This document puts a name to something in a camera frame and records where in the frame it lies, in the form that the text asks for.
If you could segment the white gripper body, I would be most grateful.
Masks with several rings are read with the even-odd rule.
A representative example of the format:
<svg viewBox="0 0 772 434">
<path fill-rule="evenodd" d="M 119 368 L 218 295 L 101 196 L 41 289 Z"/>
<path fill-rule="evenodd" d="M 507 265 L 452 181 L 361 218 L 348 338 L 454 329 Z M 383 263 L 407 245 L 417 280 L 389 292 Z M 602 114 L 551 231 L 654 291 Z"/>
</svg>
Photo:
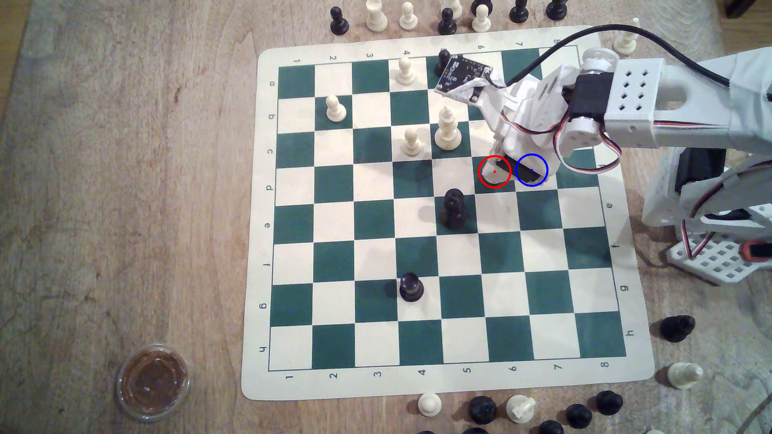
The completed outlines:
<svg viewBox="0 0 772 434">
<path fill-rule="evenodd" d="M 563 88 L 573 83 L 574 66 L 561 66 L 543 80 L 528 75 L 508 91 L 485 86 L 476 106 L 494 133 L 492 152 L 513 160 L 525 154 L 557 159 L 547 131 L 564 116 Z"/>
</svg>

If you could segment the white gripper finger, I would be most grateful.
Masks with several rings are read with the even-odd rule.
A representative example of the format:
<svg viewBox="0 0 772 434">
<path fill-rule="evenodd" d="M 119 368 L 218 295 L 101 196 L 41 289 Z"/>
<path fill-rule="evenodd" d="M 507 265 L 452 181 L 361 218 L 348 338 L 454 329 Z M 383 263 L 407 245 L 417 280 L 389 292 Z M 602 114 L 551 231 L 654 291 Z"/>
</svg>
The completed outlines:
<svg viewBox="0 0 772 434">
<path fill-rule="evenodd" d="M 487 171 L 511 171 L 511 158 L 503 147 L 502 140 L 494 140 L 487 158 Z"/>
</svg>

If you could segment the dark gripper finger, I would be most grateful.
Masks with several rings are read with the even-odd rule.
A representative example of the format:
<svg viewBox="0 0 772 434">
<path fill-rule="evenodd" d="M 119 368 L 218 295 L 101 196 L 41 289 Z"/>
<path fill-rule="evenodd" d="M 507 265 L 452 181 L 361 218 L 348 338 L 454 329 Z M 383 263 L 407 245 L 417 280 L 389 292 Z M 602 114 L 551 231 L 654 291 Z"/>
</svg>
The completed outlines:
<svg viewBox="0 0 772 434">
<path fill-rule="evenodd" d="M 526 157 L 528 157 L 528 155 L 524 155 L 516 162 L 516 167 L 514 169 L 516 178 L 521 184 L 542 184 L 544 182 L 544 176 L 526 167 L 526 165 L 522 163 Z"/>
</svg>

